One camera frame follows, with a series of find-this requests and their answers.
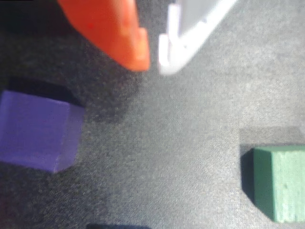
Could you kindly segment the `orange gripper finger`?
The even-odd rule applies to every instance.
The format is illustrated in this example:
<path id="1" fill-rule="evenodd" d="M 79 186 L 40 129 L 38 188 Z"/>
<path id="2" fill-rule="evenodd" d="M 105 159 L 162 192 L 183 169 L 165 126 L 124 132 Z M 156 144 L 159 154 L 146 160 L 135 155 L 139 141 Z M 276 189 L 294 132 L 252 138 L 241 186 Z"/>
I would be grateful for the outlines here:
<path id="1" fill-rule="evenodd" d="M 69 23 L 84 38 L 131 71 L 147 71 L 147 30 L 139 26 L 134 0 L 60 0 Z"/>

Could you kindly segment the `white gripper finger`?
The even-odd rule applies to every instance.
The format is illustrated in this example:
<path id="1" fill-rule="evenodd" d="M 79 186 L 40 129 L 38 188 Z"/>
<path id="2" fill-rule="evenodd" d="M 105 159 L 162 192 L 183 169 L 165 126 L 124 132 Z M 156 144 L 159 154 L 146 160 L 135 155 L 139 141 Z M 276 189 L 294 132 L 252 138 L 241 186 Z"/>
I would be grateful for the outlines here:
<path id="1" fill-rule="evenodd" d="M 176 0 L 169 4 L 166 32 L 159 35 L 159 73 L 179 72 L 235 3 L 236 0 Z"/>

